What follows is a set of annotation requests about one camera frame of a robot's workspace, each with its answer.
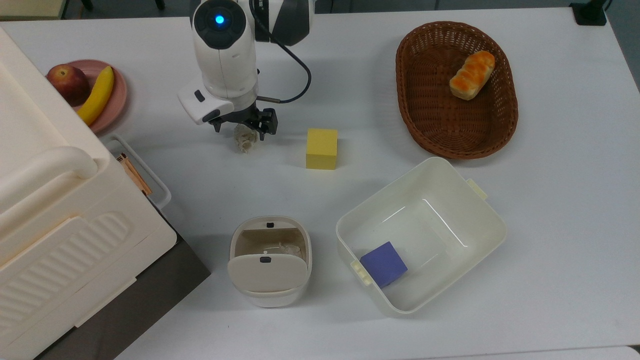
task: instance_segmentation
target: wicker basket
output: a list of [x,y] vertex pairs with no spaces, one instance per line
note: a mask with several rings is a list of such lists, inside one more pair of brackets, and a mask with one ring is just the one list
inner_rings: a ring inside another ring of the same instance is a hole
[[[449,80],[467,56],[487,50],[495,57],[491,77],[469,101],[451,93]],[[461,22],[430,22],[415,28],[396,53],[398,103],[413,139],[449,159],[477,159],[509,142],[518,102],[509,61],[487,34]]]

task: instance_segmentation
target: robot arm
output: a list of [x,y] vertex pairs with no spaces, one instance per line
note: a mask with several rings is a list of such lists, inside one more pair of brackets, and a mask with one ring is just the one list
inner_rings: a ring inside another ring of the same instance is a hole
[[[308,34],[311,16],[312,0],[203,1],[191,25],[202,73],[178,92],[189,116],[197,124],[214,125],[216,131],[224,122],[235,122],[257,130],[261,140],[265,133],[275,134],[275,110],[259,111],[255,105],[255,41],[276,38],[293,45]],[[256,21],[260,22],[257,30]],[[261,30],[267,24],[272,36]]]

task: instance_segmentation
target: banana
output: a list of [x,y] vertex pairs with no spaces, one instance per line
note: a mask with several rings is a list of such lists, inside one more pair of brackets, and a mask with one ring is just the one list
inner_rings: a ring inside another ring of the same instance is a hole
[[82,119],[85,124],[93,124],[93,121],[102,113],[111,97],[114,81],[113,69],[110,66],[100,71],[98,78],[95,80],[95,85],[91,89],[89,98],[87,98],[82,107],[77,111],[78,116],[80,116],[80,119]]

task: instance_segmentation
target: red apple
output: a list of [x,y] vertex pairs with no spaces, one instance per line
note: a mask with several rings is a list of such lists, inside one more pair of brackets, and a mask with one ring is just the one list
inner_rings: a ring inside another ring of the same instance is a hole
[[89,81],[84,72],[69,64],[52,67],[47,73],[47,80],[71,106],[84,104],[91,94]]

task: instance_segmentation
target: dark floor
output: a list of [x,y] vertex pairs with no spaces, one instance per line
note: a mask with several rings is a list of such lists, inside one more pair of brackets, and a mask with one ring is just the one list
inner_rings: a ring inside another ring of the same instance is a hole
[[[154,0],[92,0],[93,10],[81,0],[68,0],[67,19],[190,16],[200,0],[164,0],[158,10]],[[316,13],[397,12],[486,8],[565,7],[571,0],[317,0]],[[640,1],[612,0],[607,11],[629,69],[640,88]]]

